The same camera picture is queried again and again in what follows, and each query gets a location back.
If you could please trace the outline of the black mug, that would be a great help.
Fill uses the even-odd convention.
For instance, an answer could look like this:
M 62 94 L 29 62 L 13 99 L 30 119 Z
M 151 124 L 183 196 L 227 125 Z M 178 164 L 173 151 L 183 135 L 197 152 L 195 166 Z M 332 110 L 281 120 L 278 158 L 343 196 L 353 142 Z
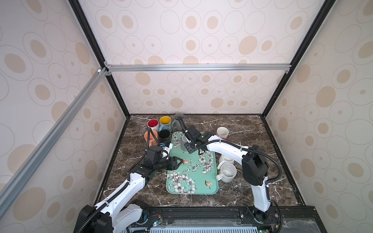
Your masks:
M 172 142 L 172 135 L 168 130 L 161 130 L 158 133 L 158 137 L 159 137 L 159 142 L 162 145 L 165 145 L 166 147 L 168 147 Z

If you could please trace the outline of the cream mug orange handle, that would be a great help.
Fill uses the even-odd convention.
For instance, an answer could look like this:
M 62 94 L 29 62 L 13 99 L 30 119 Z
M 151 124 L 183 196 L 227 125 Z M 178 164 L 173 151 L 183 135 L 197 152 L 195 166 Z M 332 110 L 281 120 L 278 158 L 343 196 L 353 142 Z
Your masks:
M 144 134 L 144 138 L 147 144 L 147 147 L 150 146 L 158 146 L 158 134 L 156 131 L 148 129 L 148 131 Z

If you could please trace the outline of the small light grey mug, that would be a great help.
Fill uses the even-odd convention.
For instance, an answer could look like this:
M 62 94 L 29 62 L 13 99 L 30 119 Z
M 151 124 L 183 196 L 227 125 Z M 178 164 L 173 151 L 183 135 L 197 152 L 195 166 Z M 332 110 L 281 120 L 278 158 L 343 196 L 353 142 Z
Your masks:
M 181 141 L 180 141 L 181 150 L 188 152 L 188 149 L 186 148 L 186 144 L 188 144 L 188 140 L 185 136 L 182 136 Z

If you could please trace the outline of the white mug red inside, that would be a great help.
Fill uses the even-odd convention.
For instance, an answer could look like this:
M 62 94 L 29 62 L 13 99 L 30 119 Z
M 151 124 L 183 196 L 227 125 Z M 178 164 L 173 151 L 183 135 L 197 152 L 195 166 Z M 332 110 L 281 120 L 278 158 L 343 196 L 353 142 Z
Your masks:
M 151 130 L 159 132 L 160 129 L 160 122 L 158 119 L 151 119 L 147 122 L 147 126 L 151 128 Z

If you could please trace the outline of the blue butterfly mug yellow inside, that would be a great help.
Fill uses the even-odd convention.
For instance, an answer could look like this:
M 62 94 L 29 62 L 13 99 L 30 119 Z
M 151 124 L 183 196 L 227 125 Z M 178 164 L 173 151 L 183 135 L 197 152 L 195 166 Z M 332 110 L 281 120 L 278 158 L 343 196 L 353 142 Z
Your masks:
M 169 116 L 162 116 L 159 120 L 160 128 L 159 131 L 167 130 L 170 133 L 172 132 L 172 119 Z

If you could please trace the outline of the tall dark grey mug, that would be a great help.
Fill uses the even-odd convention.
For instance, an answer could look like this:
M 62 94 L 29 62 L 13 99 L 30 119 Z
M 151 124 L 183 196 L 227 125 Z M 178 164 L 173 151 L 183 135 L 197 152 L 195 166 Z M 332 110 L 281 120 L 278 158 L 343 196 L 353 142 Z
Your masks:
M 183 130 L 180 122 L 178 121 L 179 118 L 183 120 L 185 118 L 184 114 L 183 113 L 176 113 L 174 115 L 174 117 L 173 117 L 174 120 L 172 122 L 172 129 L 173 129 L 174 132 L 178 132 L 178 131 Z

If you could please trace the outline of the cream beige mug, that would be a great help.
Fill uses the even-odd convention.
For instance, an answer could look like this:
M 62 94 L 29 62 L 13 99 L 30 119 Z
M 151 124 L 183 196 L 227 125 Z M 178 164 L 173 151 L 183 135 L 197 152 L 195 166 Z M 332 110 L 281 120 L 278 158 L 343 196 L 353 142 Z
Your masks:
M 222 181 L 224 183 L 230 183 L 233 181 L 237 174 L 237 169 L 233 164 L 224 163 L 220 167 L 220 171 L 216 176 L 217 181 Z

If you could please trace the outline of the pale pink mug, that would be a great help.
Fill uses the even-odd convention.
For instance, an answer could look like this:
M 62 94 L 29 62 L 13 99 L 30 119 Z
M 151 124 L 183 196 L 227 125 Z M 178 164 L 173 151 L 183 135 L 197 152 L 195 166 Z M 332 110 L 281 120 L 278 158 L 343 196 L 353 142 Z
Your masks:
M 216 135 L 219 138 L 227 139 L 229 135 L 229 130 L 226 127 L 219 127 L 216 131 Z

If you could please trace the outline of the large white mug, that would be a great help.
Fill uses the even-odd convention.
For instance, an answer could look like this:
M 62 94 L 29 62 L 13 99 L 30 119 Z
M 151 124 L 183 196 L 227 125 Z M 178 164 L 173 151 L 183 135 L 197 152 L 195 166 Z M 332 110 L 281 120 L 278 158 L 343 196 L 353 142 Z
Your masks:
M 219 164 L 217 165 L 217 170 L 220 170 L 221 167 L 224 165 L 224 164 L 234 164 L 234 160 L 227 157 L 227 156 L 224 156 L 224 155 L 221 155 L 220 158 L 219 158 Z

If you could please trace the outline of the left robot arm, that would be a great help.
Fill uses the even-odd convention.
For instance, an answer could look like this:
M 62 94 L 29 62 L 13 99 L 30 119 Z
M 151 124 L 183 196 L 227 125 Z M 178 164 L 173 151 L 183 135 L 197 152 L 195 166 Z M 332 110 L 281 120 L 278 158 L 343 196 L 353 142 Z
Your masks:
M 129 169 L 126 180 L 103 201 L 95 206 L 85 206 L 79 213 L 74 228 L 75 233 L 119 233 L 131 224 L 147 221 L 146 205 L 143 203 L 127 203 L 141 191 L 149 181 L 164 170 L 176 170 L 183 159 L 171 157 L 171 144 L 162 146 L 150 128 L 147 136 L 153 136 L 156 145 L 150 145 L 143 156 Z

